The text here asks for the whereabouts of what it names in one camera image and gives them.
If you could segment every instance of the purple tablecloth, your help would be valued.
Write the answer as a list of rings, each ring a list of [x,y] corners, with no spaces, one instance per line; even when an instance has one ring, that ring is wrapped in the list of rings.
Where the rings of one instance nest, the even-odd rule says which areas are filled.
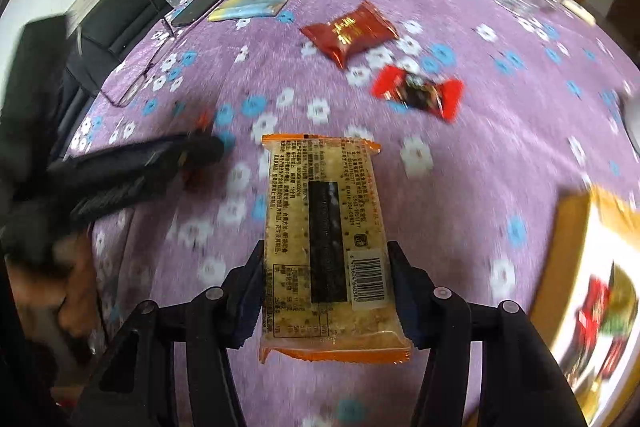
[[[556,201],[588,176],[623,198],[638,193],[640,165],[615,92],[640,75],[599,28],[564,9],[517,19],[492,0],[370,0],[401,39],[339,70],[300,33],[362,0],[290,0],[276,18],[209,23],[180,34],[126,109],[100,96],[71,154],[190,130],[203,110],[232,152],[197,193],[178,185],[152,204],[95,225],[95,255],[110,328],[139,301],[190,300],[243,264],[262,237],[268,158],[262,133],[363,136],[382,144],[374,171],[389,240],[409,261],[468,301],[510,298],[530,307]],[[118,98],[167,38],[161,24],[104,89]],[[457,120],[373,98],[378,70],[394,62],[466,83]],[[408,425],[426,363],[257,360],[259,327],[231,352],[251,427]],[[184,354],[178,403],[189,417]],[[467,412],[478,403],[472,349]]]

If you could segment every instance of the barcode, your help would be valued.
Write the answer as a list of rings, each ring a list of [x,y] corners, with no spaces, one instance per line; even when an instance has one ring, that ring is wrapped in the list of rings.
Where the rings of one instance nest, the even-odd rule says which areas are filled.
[[[351,305],[354,309],[372,309],[386,301],[385,274],[380,255],[372,251],[359,252],[351,259]]]

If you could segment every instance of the barcode label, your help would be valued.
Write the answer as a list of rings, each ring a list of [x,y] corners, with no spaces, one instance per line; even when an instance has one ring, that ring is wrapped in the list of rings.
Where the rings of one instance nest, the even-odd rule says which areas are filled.
[[[388,304],[381,250],[349,251],[351,307],[372,310]]]

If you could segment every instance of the dark red snack package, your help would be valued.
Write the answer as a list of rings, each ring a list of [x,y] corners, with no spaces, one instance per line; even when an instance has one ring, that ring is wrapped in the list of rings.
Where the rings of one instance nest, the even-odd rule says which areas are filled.
[[[386,66],[373,84],[371,94],[428,111],[451,122],[458,112],[464,89],[465,84],[456,78],[436,84],[424,76],[407,73],[395,66]]]
[[[344,69],[351,55],[398,38],[398,32],[369,1],[325,24],[300,28],[316,48]]]

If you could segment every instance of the silver screw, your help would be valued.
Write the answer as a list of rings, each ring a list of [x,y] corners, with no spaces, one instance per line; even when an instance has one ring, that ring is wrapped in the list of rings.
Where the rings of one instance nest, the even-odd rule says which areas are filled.
[[[434,289],[433,294],[438,299],[448,299],[451,296],[451,290],[449,288],[445,288],[444,286],[438,286]]]
[[[520,306],[513,301],[505,301],[502,303],[502,309],[507,313],[518,313],[520,311]]]
[[[222,299],[222,296],[225,294],[225,291],[220,286],[213,286],[213,288],[209,288],[204,296],[210,301],[217,301],[218,299]]]
[[[138,309],[140,313],[146,315],[156,309],[156,303],[153,301],[142,301],[138,304]]]

